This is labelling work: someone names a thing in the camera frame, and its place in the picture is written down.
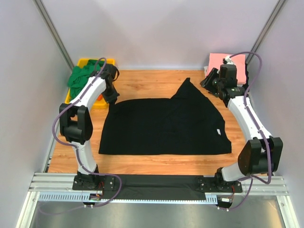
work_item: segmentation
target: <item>black cloth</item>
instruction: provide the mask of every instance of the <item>black cloth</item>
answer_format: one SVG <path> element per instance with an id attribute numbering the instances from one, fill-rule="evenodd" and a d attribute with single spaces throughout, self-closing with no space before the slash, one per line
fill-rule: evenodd
<path id="1" fill-rule="evenodd" d="M 171 99 L 111 104 L 99 153 L 224 154 L 231 142 L 221 114 L 187 78 Z"/>

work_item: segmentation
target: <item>green fabric in bin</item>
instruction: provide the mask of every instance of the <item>green fabric in bin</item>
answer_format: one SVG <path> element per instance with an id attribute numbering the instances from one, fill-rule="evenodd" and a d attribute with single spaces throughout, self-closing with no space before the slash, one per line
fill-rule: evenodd
<path id="1" fill-rule="evenodd" d="M 73 68 L 72 74 L 67 82 L 67 86 L 70 88 L 71 100 L 78 96 L 81 90 L 87 84 L 91 73 L 94 71 L 94 66 L 97 60 L 90 59 L 86 66 L 80 68 L 78 66 Z M 100 67 L 104 64 L 104 61 L 100 61 L 96 70 L 99 71 Z"/>

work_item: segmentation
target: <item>yellow plastic basket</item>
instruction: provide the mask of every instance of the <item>yellow plastic basket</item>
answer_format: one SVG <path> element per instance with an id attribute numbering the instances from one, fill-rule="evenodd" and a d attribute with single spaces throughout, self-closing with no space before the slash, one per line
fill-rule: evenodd
<path id="1" fill-rule="evenodd" d="M 79 66 L 80 68 L 83 68 L 85 65 L 87 65 L 87 63 L 90 59 L 93 59 L 93 58 L 81 58 L 78 61 L 77 66 Z M 114 59 L 109 58 L 109 59 L 106 60 L 106 62 L 109 63 L 109 64 L 115 65 L 115 60 Z M 65 103 L 68 104 L 68 103 L 70 103 L 70 101 L 71 101 L 70 89 L 68 89 Z M 103 109 L 103 108 L 108 108 L 108 106 L 109 106 L 109 104 L 107 104 L 107 102 L 105 102 L 105 100 L 102 98 L 100 101 L 96 100 L 95 103 L 93 104 L 92 108 Z"/>

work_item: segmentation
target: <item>white backdrop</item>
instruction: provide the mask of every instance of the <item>white backdrop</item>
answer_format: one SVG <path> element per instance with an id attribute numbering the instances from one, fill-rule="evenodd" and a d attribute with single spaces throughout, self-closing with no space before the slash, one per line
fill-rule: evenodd
<path id="1" fill-rule="evenodd" d="M 70 70 L 32 0 L 0 7 L 0 227 L 15 227 Z"/>
<path id="2" fill-rule="evenodd" d="M 278 175 L 284 176 L 300 227 L 304 227 L 304 31 L 303 1 L 287 1 L 258 53 L 263 59 L 259 79 L 251 89 L 262 123 L 283 140 Z M 249 77 L 258 60 L 249 65 Z"/>
<path id="3" fill-rule="evenodd" d="M 43 0 L 74 64 L 201 69 L 210 52 L 250 50 L 277 0 Z"/>

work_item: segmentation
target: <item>wooden tabletop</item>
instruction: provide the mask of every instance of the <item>wooden tabletop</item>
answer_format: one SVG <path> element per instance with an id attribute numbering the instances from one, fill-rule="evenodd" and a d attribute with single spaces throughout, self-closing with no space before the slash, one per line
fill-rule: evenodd
<path id="1" fill-rule="evenodd" d="M 101 132 L 108 110 L 92 109 L 90 115 L 94 130 L 91 145 L 99 172 L 213 175 L 217 168 L 231 165 L 237 161 L 237 157 L 245 145 L 244 136 L 233 114 L 224 106 L 223 102 L 200 87 L 200 81 L 204 78 L 203 71 L 121 70 L 118 80 L 115 81 L 115 88 L 120 94 L 117 102 L 136 98 L 170 98 L 187 77 L 190 77 L 191 82 L 209 98 L 222 114 L 226 122 L 227 137 L 232 142 L 232 153 L 221 155 L 98 154 Z M 76 157 L 71 147 L 56 144 L 48 172 L 77 172 Z"/>

